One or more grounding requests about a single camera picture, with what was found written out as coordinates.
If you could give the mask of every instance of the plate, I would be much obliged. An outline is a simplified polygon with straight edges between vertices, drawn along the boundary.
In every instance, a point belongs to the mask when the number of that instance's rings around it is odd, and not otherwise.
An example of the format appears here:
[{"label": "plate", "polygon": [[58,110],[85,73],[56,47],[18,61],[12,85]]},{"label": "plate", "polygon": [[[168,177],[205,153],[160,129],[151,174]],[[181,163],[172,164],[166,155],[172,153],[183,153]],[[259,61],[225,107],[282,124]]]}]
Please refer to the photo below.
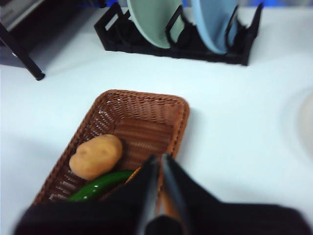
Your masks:
[{"label": "plate", "polygon": [[299,115],[301,137],[313,154],[313,94],[303,103]]},{"label": "plate", "polygon": [[[216,54],[227,52],[225,31],[237,5],[236,0],[192,0],[198,32],[210,51]],[[234,43],[237,28],[236,23],[230,28],[230,46]]]},{"label": "plate", "polygon": [[[181,4],[181,0],[127,0],[132,20],[139,32],[160,48],[170,48],[165,27]],[[177,41],[183,29],[184,23],[179,18],[171,29],[174,41]]]}]

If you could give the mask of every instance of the black metal stand leg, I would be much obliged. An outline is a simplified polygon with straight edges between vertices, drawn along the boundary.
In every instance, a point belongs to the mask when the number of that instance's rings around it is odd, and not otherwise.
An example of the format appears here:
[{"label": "black metal stand leg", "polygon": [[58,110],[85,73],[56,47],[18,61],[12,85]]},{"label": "black metal stand leg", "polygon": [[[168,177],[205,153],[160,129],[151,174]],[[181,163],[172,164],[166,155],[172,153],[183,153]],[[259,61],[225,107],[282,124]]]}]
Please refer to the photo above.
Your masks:
[{"label": "black metal stand leg", "polygon": [[45,77],[45,74],[29,57],[28,53],[21,47],[21,45],[19,45],[15,38],[10,35],[10,33],[2,24],[0,24],[0,39],[22,61],[22,63],[25,65],[28,71],[30,71],[30,73],[36,78],[36,80],[39,81]]}]

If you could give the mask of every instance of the blue plate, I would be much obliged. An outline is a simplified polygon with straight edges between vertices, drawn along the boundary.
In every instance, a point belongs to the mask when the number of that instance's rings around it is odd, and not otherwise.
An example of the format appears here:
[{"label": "blue plate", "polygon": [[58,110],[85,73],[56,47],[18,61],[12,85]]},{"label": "blue plate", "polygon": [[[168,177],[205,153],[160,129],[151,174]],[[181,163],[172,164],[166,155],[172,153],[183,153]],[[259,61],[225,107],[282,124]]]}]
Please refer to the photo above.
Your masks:
[{"label": "blue plate", "polygon": [[[227,52],[225,32],[237,5],[236,0],[192,0],[198,32],[210,51],[216,54]],[[234,44],[237,28],[234,21],[228,34],[230,46]]]}]

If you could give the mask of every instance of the green plate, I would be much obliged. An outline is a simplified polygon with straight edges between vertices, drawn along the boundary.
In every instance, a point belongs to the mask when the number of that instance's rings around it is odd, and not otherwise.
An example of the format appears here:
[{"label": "green plate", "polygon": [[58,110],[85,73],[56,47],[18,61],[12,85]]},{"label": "green plate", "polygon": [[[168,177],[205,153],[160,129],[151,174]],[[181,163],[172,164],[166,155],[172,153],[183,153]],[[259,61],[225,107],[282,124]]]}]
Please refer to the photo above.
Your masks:
[{"label": "green plate", "polygon": [[[127,0],[127,5],[142,36],[157,47],[170,48],[165,27],[181,5],[181,0]],[[184,23],[179,17],[171,29],[174,41],[177,41],[183,29]]]}]

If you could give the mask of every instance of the dish rack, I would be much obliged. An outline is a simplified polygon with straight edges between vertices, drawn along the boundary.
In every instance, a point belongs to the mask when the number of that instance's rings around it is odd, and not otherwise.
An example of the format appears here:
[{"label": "dish rack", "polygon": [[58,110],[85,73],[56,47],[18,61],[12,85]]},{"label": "dish rack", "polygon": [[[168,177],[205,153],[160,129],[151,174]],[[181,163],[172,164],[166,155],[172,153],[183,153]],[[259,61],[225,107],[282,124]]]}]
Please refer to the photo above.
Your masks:
[{"label": "dish rack", "polygon": [[[177,96],[122,90],[104,92],[86,114],[33,205],[66,200],[88,183],[76,176],[68,163],[80,144],[100,135],[114,134],[123,143],[122,158],[113,171],[136,170],[151,154],[160,159],[166,152],[175,158],[188,116],[187,102]],[[106,199],[115,189],[100,200]]]},{"label": "dish rack", "polygon": [[[242,25],[237,18],[238,8],[236,8],[225,31],[225,37],[234,21],[237,21],[238,31],[233,46],[228,46],[228,52],[223,55],[211,52],[203,43],[197,28],[184,16],[183,7],[180,5],[171,17],[166,26],[165,33],[170,44],[169,49],[162,49],[148,42],[137,30],[135,24],[129,19],[130,13],[123,14],[118,3],[114,3],[109,10],[94,25],[94,28],[105,48],[109,51],[123,51],[127,53],[140,53],[155,56],[168,56],[173,58],[186,58],[195,60],[205,60],[209,62],[225,62],[228,64],[248,65],[249,55],[255,38],[258,36],[259,24],[263,3],[256,9],[250,27]],[[110,28],[109,22],[117,16],[117,20]],[[171,38],[171,28],[178,18],[184,22],[184,29],[178,41],[175,43]]]}]

